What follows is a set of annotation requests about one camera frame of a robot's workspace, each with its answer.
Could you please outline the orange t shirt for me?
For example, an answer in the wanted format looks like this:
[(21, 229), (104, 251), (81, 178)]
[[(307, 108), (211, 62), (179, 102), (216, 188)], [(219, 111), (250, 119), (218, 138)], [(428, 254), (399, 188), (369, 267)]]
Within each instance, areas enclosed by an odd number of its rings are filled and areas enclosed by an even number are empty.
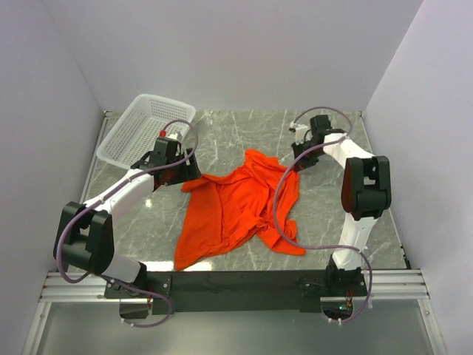
[(288, 215), (299, 199), (300, 179), (277, 158), (248, 149), (244, 163), (226, 176), (204, 174), (183, 184), (190, 195), (174, 268), (226, 254), (257, 236), (271, 251), (303, 256), (297, 225)]

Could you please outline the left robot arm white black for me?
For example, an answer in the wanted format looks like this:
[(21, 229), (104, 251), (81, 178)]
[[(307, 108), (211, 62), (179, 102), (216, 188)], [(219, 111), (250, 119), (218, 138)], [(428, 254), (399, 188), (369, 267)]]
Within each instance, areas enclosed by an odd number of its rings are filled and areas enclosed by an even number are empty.
[(144, 197), (161, 186), (200, 177), (195, 149), (184, 149), (175, 138), (160, 136), (127, 173), (100, 195), (84, 202), (70, 202), (61, 212), (53, 249), (58, 270), (74, 266), (87, 274), (121, 281), (130, 297), (148, 287), (147, 267), (115, 249), (113, 223)]

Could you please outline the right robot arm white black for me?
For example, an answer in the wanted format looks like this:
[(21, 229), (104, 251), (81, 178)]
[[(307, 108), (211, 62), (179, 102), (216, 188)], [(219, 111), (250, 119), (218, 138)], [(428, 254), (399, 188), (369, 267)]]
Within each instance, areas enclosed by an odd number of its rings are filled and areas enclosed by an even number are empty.
[(392, 202), (389, 159), (362, 149), (342, 129), (335, 129), (327, 115), (316, 115), (310, 125), (291, 123), (295, 134), (293, 168), (300, 172), (314, 166), (322, 155), (331, 157), (344, 170), (341, 206), (345, 212), (339, 244), (326, 267), (324, 286), (334, 295), (343, 294), (361, 282), (361, 252), (372, 228)]

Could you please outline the white perforated plastic basket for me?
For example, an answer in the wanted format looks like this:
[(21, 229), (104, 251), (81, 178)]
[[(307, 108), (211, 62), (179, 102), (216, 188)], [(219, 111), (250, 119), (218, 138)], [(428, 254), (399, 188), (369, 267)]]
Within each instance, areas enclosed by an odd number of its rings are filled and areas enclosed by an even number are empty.
[(96, 150), (98, 159), (129, 169), (146, 152), (165, 125), (181, 119), (192, 122), (196, 109), (182, 101), (141, 94), (127, 107)]

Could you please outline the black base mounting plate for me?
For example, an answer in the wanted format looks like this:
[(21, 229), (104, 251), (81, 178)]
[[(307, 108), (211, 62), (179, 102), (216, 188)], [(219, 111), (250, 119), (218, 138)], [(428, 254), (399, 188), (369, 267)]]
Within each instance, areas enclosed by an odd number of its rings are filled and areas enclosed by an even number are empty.
[(150, 271), (147, 290), (168, 298), (176, 312), (320, 313), (325, 297), (365, 297), (368, 283), (359, 270), (346, 277), (324, 270)]

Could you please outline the aluminium extrusion rail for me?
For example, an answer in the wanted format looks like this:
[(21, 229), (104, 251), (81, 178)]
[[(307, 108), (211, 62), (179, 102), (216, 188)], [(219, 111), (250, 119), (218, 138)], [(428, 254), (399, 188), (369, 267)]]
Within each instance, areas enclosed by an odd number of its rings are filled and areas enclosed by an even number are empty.
[[(289, 165), (293, 159), (288, 132), (295, 111), (201, 111), (194, 118), (203, 172), (226, 175), (243, 162), (245, 149), (258, 149)], [(330, 157), (301, 176), (300, 201), (291, 217), (299, 238), (309, 245), (337, 243), (344, 213), (340, 204), (343, 170)], [(164, 188), (143, 205), (132, 207), (116, 227), (118, 250), (170, 271), (189, 196), (179, 186)], [(176, 314), (151, 329), (120, 324), (118, 304), (101, 302), (103, 280), (88, 278), (67, 285), (47, 275), (32, 325), (35, 339), (26, 354), (435, 354), (429, 323), (428, 291), (420, 270), (406, 269), (404, 250), (390, 212), (372, 231), (366, 250), (374, 268), (371, 307), (352, 322), (329, 324), (321, 314), (298, 311), (210, 312)], [(323, 268), (329, 251), (290, 257), (269, 251), (258, 238), (227, 255), (196, 264), (202, 270), (277, 270)], [(60, 300), (94, 302), (45, 302)]]

